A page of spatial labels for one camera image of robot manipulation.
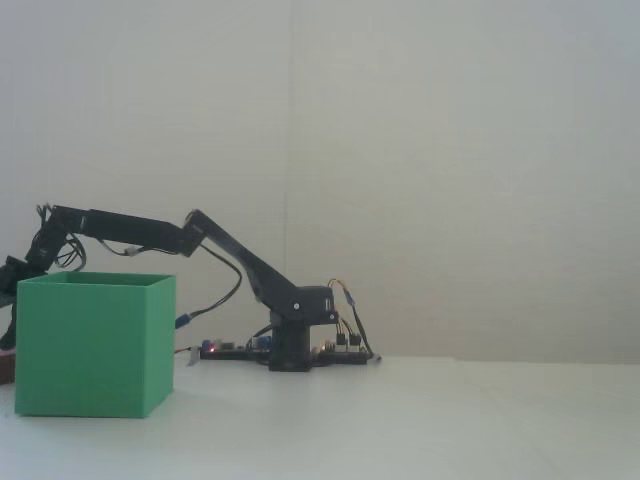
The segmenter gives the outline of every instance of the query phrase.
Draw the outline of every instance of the connector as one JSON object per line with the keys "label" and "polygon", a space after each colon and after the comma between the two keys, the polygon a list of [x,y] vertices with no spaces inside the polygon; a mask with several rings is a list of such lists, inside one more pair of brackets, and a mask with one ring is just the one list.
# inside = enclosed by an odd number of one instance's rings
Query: connector
{"label": "connector", "polygon": [[359,347],[362,343],[362,337],[357,333],[349,334],[349,345],[352,347]]}
{"label": "connector", "polygon": [[191,315],[190,314],[185,313],[184,315],[180,315],[178,318],[176,318],[176,330],[178,328],[184,327],[190,321],[191,321]]}
{"label": "connector", "polygon": [[124,253],[128,257],[135,257],[141,252],[141,250],[142,249],[140,247],[127,247],[124,249]]}

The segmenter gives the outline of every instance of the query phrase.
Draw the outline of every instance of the white surface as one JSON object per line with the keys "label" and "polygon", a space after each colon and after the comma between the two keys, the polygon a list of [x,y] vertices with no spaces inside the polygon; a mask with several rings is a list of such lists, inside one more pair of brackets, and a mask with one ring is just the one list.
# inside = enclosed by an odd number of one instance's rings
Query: white surface
{"label": "white surface", "polygon": [[640,367],[388,357],[285,374],[186,361],[146,420],[16,417],[13,387],[0,387],[2,478],[640,474]]}
{"label": "white surface", "polygon": [[288,273],[386,353],[640,362],[639,15],[294,2]]}
{"label": "white surface", "polygon": [[[24,257],[42,202],[181,225],[193,208],[284,267],[289,0],[0,2],[0,258]],[[178,274],[179,312],[234,273],[205,253],[89,271]],[[8,318],[0,311],[0,325]],[[246,287],[177,343],[247,338],[268,320]]]}

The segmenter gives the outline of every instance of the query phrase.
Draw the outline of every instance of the white wall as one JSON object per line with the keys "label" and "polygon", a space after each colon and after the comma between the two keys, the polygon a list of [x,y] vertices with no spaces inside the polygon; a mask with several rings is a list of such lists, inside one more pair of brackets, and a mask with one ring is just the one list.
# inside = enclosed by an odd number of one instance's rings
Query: white wall
{"label": "white wall", "polygon": [[[283,268],[290,12],[288,0],[1,2],[2,254],[25,255],[42,202],[178,224],[200,208]],[[180,312],[235,282],[205,253],[120,259],[85,244],[88,270],[177,273]],[[244,339],[267,320],[245,284],[177,344]]]}
{"label": "white wall", "polygon": [[[2,254],[40,202],[198,207],[299,284],[344,277],[383,353],[640,361],[636,2],[291,7],[2,2]],[[181,312],[234,281],[86,245],[90,270],[177,273]],[[245,284],[177,343],[266,313]]]}
{"label": "white wall", "polygon": [[287,273],[384,353],[640,361],[638,5],[295,2]]}

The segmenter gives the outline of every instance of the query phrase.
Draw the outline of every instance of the wire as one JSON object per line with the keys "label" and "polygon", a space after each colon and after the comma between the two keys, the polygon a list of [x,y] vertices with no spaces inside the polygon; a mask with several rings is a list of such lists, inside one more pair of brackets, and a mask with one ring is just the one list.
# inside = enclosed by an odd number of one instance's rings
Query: wire
{"label": "wire", "polygon": [[97,239],[98,242],[100,243],[100,245],[102,245],[104,248],[106,248],[107,250],[109,250],[111,253],[113,253],[114,255],[118,255],[119,257],[133,257],[135,255],[137,255],[138,253],[143,253],[143,252],[160,252],[160,253],[164,253],[167,255],[178,255],[177,252],[170,252],[168,250],[162,250],[161,248],[150,248],[150,247],[140,247],[138,249],[135,249],[132,253],[127,252],[127,250],[122,250],[122,251],[118,251],[114,248],[112,248],[111,246],[109,246],[107,244],[107,242],[105,242],[104,240],[101,239]]}
{"label": "wire", "polygon": [[369,358],[375,357],[376,354],[373,353],[373,349],[371,348],[371,345],[369,344],[369,340],[367,339],[367,332],[365,332],[364,326],[362,325],[362,321],[360,320],[360,316],[358,315],[358,312],[356,311],[356,302],[353,299],[353,296],[351,295],[351,292],[347,288],[347,285],[342,280],[339,280],[337,278],[332,278],[331,280],[329,280],[329,283],[327,285],[329,287],[333,288],[334,284],[336,284],[336,283],[342,287],[342,291],[344,293],[345,298],[347,299],[347,303],[349,305],[351,305],[351,310],[353,311],[353,318],[355,319],[356,325],[358,326],[358,330],[360,331],[360,336],[362,337],[362,341],[364,342],[364,345],[365,345],[365,347],[367,348],[367,350],[369,352]]}
{"label": "wire", "polygon": [[347,322],[347,320],[342,316],[340,316],[340,320],[342,321],[344,326],[347,327],[347,330],[349,331],[349,334],[353,335],[354,331],[353,331],[353,328],[351,328],[351,325],[349,325],[349,322]]}
{"label": "wire", "polygon": [[353,309],[353,316],[356,319],[356,325],[358,325],[358,330],[360,330],[360,336],[362,337],[362,341],[364,342],[364,345],[367,347],[367,350],[369,350],[369,355],[371,357],[374,357],[375,353],[373,353],[373,349],[371,348],[371,345],[369,345],[369,340],[367,340],[367,334],[364,331],[364,326],[362,325],[362,322],[360,321],[360,317],[358,316],[358,312],[356,312],[356,306],[352,305],[351,308]]}
{"label": "wire", "polygon": [[188,315],[189,315],[190,319],[193,319],[193,318],[195,318],[195,317],[197,317],[199,315],[202,315],[203,313],[210,312],[214,308],[218,308],[220,305],[222,305],[227,300],[229,300],[231,297],[233,297],[233,295],[240,288],[240,285],[242,285],[242,272],[240,270],[238,270],[238,267],[236,267],[233,263],[231,263],[229,260],[227,260],[223,256],[218,255],[216,252],[214,252],[210,248],[207,248],[204,245],[200,245],[200,247],[202,247],[207,253],[209,253],[210,255],[214,256],[215,258],[220,260],[222,263],[224,263],[226,266],[231,268],[234,272],[236,272],[238,274],[238,281],[234,285],[234,287],[231,290],[229,290],[229,293],[227,293],[224,297],[222,297],[220,300],[218,300],[216,303],[214,303],[210,307],[203,308],[202,310],[196,310],[195,312],[189,313]]}
{"label": "wire", "polygon": [[[53,209],[49,204],[38,205],[36,207],[36,212],[40,217],[40,230],[36,232],[36,234],[33,237],[33,240],[31,241],[32,247],[36,245],[38,240],[40,240],[44,226],[47,223],[47,217],[49,217],[49,219],[51,218],[51,215],[53,214]],[[62,223],[59,226],[62,228],[62,230],[66,230],[65,226]],[[79,258],[80,265],[74,268],[75,272],[79,272],[87,265],[87,252],[84,249],[84,246],[82,245],[82,242],[78,239],[78,237],[76,237],[73,233],[69,233],[68,236],[71,238],[65,237],[64,245],[68,245],[71,248],[71,250],[66,253],[62,253],[58,255],[55,258],[54,263],[59,268],[65,269],[70,267],[73,264],[73,262],[75,262],[76,259]]]}
{"label": "wire", "polygon": [[124,252],[124,251],[118,252],[117,250],[114,250],[109,245],[107,245],[107,242],[105,242],[104,240],[100,240],[99,238],[97,240],[100,243],[100,245],[102,245],[104,248],[109,250],[114,255],[118,255],[119,257],[128,257],[129,256],[129,255],[127,255],[127,252]]}

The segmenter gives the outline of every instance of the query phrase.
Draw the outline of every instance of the green box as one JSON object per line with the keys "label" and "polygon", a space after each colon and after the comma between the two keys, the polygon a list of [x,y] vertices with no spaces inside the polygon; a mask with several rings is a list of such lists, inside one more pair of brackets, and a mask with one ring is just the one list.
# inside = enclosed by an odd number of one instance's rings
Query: green box
{"label": "green box", "polygon": [[18,285],[16,413],[148,416],[173,390],[176,280],[61,272]]}

